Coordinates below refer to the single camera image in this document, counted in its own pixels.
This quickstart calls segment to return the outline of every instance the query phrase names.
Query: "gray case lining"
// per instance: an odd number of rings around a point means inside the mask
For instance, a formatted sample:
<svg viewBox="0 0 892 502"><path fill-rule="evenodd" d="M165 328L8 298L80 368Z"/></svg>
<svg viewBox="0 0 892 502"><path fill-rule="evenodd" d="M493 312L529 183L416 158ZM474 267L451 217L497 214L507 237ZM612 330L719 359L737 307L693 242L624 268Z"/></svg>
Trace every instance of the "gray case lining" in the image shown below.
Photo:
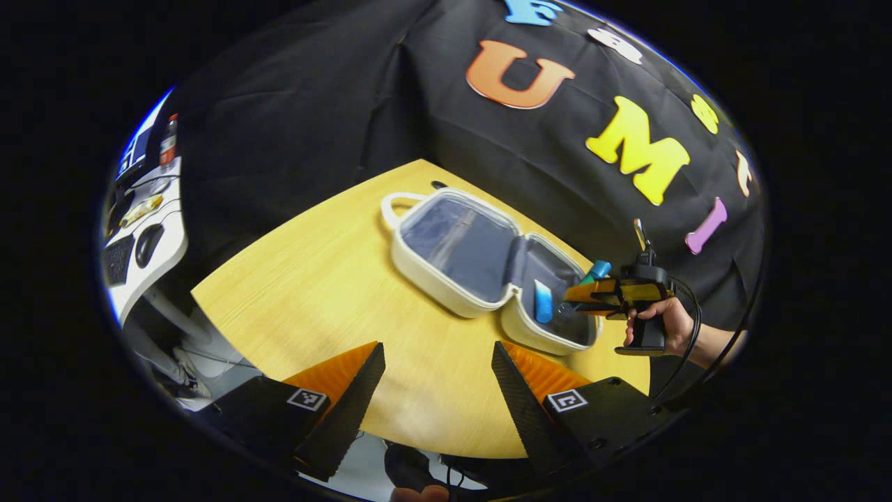
<svg viewBox="0 0 892 502"><path fill-rule="evenodd" d="M533 280L551 288L553 308L564 292L582 279L560 257L536 240L516 235L507 222L483 213L467 200L442 196L401 225L406 245L483 301L501 299L505 285L524 289L524 310L549 333L580 345L591 345L593 333L586 315L557 316L548 323L535 320Z"/></svg>

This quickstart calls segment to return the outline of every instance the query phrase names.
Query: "open carrying case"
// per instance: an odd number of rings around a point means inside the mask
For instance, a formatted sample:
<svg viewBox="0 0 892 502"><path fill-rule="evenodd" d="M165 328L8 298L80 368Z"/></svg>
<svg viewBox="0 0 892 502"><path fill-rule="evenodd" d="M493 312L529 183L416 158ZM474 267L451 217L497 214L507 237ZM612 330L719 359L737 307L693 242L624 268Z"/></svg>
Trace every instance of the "open carrying case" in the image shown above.
<svg viewBox="0 0 892 502"><path fill-rule="evenodd" d="M393 201L420 201L398 217ZM551 289L552 309L585 275L566 253L536 233L524 234L496 207L461 190L440 188L430 196L394 193L381 201L393 229L396 268L425 293L462 317L501 311L514 341L564 356L591 347L601 330L597 316L534 315L534 280Z"/></svg>

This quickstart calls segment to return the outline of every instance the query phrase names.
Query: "human hand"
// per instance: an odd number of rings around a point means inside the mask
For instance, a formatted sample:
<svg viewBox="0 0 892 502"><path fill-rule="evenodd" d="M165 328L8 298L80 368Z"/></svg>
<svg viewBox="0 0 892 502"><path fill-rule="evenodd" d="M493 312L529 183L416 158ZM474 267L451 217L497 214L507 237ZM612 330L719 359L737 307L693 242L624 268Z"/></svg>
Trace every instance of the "human hand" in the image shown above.
<svg viewBox="0 0 892 502"><path fill-rule="evenodd" d="M418 493L409 488L394 488L391 502L449 502L449 491L440 485L428 485Z"/></svg>
<svg viewBox="0 0 892 502"><path fill-rule="evenodd" d="M635 317L640 316L641 319L652 319L657 314L663 315L663 325L666 332L665 352L673 356L683 356L684 351L688 348L690 334L694 331L694 320L684 310L684 305L681 304L677 297L656 302L640 314L635 312L634 309L630 310L629 320L625 324L625 342L623 342L623 345L628 347L635 338L632 334Z"/></svg>

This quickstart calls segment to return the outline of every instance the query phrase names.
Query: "orange letter u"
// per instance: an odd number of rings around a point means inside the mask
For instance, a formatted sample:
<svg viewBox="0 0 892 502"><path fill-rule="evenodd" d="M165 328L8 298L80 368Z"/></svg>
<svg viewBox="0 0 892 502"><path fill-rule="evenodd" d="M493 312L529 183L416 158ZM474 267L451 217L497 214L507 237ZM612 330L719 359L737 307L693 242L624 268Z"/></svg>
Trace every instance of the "orange letter u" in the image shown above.
<svg viewBox="0 0 892 502"><path fill-rule="evenodd" d="M526 57L526 52L495 40L482 40L483 51L467 68L467 83L480 95L512 108L531 109L545 105L558 90L564 79L572 79L575 73L553 61L537 59L541 66L536 80L527 90L505 87L502 75L515 59Z"/></svg>

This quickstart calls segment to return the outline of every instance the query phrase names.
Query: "desk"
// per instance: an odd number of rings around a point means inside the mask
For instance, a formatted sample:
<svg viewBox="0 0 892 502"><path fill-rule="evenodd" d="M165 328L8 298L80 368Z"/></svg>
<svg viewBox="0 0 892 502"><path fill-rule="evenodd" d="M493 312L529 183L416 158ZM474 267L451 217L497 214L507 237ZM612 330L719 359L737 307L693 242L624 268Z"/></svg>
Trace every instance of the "desk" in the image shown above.
<svg viewBox="0 0 892 502"><path fill-rule="evenodd" d="M476 319L450 313L406 280L390 258L392 233L381 199L392 192L432 193L433 180L497 206L524 232L540 233L584 270L591 267L498 199L415 161L292 218L219 267L192 294L233 347L276 380L369 341L383 342L387 369L363 431L456 456L525 457L491 369L493 343L505 339L499 313ZM648 358L613 351L622 345L624 330L624 322L605 321L589 350L545 356L593 381L619 376L647 394Z"/></svg>
<svg viewBox="0 0 892 502"><path fill-rule="evenodd" d="M163 174L178 176L181 163L182 157L177 157L174 159L173 167L170 171ZM160 170L161 168L158 167L149 171L145 176L134 182L133 185L136 186L156 176L161 176ZM127 282L107 288L111 308L118 319L118 324L121 326L124 325L130 309L139 297L162 275L172 269L186 254L188 240L186 239L186 232L183 226L183 214L173 214L182 210L179 201L179 178L170 178L169 180L170 184L161 192L164 198L161 200L160 209L143 216L126 229L121 229L106 245L109 246L131 234L138 241L139 235L146 227L152 223L164 220L164 233L161 235L161 240L158 241L158 246L152 254L152 259L149 260L145 268L141 269L136 265L136 247L134 247L133 252L130 253ZM142 187L135 189L136 193L130 207L135 207L152 195L150 191L151 185L152 183L146 183Z"/></svg>

